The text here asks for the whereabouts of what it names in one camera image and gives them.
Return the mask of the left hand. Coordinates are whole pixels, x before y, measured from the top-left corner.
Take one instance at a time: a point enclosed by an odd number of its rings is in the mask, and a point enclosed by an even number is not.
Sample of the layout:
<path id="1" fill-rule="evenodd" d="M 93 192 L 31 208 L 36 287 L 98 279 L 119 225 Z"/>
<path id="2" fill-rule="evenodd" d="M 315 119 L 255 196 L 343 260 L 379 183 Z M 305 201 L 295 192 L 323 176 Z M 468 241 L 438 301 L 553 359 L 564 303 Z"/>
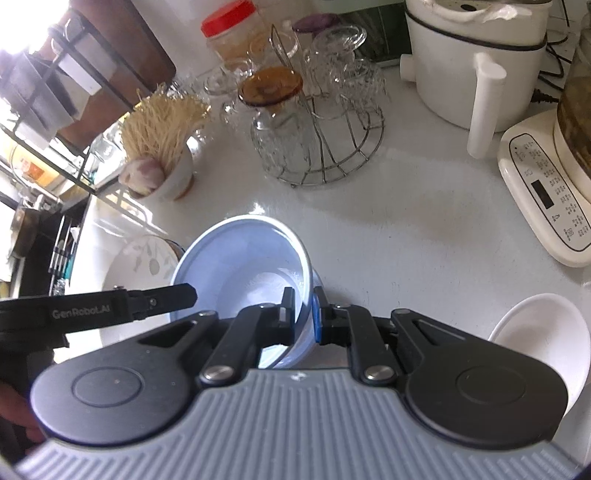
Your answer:
<path id="1" fill-rule="evenodd" d="M 34 444 L 45 440 L 28 401 L 6 383 L 0 386 L 0 414 L 11 424 L 23 427 L 26 437 Z"/>

